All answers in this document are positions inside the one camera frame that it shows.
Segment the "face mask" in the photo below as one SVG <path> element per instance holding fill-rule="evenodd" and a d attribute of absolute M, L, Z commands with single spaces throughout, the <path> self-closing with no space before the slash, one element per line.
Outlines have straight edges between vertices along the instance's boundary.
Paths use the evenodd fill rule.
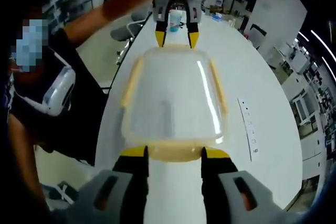
<path fill-rule="evenodd" d="M 30 19 L 22 29 L 22 39 L 16 40 L 12 57 L 19 66 L 13 71 L 31 72 L 42 59 L 42 48 L 48 45 L 48 25 L 43 19 Z"/>

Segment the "black shirt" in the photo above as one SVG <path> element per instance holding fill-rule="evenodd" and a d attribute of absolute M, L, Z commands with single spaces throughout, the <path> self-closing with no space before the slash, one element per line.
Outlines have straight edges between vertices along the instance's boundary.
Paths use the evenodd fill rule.
<path fill-rule="evenodd" d="M 59 116 L 49 116 L 37 111 L 14 93 L 11 114 L 34 137 L 45 142 L 49 149 L 93 164 L 107 95 L 101 91 L 63 29 L 51 36 L 48 43 L 76 73 L 76 82 L 70 97 L 70 111 L 63 111 Z M 50 83 L 46 84 L 46 80 L 54 77 L 59 60 L 44 54 L 43 61 L 44 73 L 37 82 L 20 85 L 14 81 L 14 87 L 20 95 L 29 94 L 28 97 L 35 100 L 43 97 L 46 87 L 50 86 Z"/>

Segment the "transparent plastic lid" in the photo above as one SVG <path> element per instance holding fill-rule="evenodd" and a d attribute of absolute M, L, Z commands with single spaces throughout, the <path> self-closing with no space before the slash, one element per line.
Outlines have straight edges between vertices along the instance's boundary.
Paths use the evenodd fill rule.
<path fill-rule="evenodd" d="M 148 50 L 133 66 L 122 105 L 130 145 L 218 143 L 223 92 L 206 53 L 187 47 Z"/>

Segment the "power strip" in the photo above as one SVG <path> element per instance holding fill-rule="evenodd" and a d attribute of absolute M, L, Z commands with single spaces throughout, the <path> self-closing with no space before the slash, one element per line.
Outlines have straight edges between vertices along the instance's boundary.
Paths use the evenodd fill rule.
<path fill-rule="evenodd" d="M 253 122 L 251 119 L 251 114 L 248 105 L 243 99 L 238 98 L 238 103 L 240 107 L 240 111 L 242 112 L 244 125 L 246 129 L 247 134 L 247 141 L 248 141 L 248 147 L 250 150 L 250 159 L 251 162 L 258 159 L 259 156 L 259 148 L 256 138 L 256 131 L 253 126 Z"/>

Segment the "floor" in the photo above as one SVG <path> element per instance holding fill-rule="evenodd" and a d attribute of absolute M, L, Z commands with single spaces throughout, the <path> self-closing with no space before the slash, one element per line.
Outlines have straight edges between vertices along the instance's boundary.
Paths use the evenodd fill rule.
<path fill-rule="evenodd" d="M 117 51 L 125 42 L 111 38 L 110 31 L 131 21 L 130 16 L 122 17 L 91 36 L 77 48 L 78 54 L 101 87 L 108 87 L 117 71 Z M 39 180 L 45 185 L 57 185 L 66 181 L 73 188 L 80 188 L 94 175 L 91 167 L 60 153 L 51 154 L 37 147 L 35 150 Z"/>

